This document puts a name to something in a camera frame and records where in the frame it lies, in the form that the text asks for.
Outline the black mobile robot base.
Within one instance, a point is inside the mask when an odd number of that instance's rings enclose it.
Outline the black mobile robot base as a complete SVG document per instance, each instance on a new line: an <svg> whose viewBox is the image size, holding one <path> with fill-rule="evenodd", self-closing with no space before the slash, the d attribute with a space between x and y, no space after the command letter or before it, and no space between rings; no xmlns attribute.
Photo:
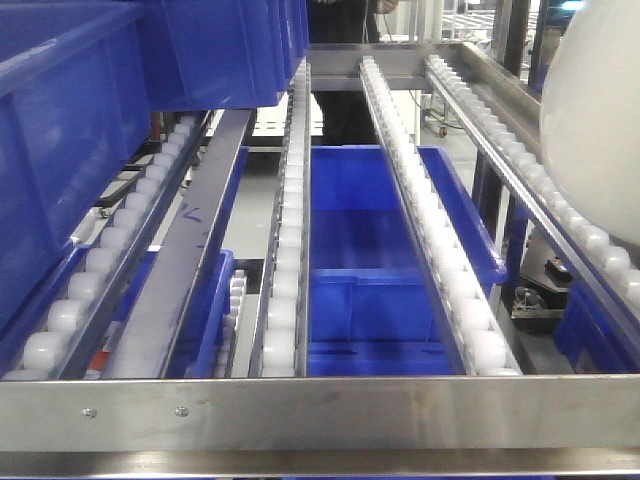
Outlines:
<svg viewBox="0 0 640 480"><path fill-rule="evenodd" d="M512 320L517 330L551 335L563 318L573 278L543 235L533 228L525 243Z"/></svg>

